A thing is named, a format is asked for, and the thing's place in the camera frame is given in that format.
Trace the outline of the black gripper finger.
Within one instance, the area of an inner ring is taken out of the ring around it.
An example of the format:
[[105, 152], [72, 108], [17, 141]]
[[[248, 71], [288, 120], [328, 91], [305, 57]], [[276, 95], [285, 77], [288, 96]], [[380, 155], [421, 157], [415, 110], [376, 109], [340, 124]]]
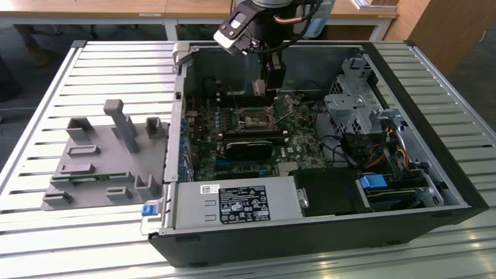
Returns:
[[283, 86], [285, 77], [285, 64], [281, 53], [272, 53], [268, 61], [268, 90], [276, 90]]
[[260, 79], [265, 81], [268, 78], [269, 55], [259, 54], [259, 62], [260, 62]]

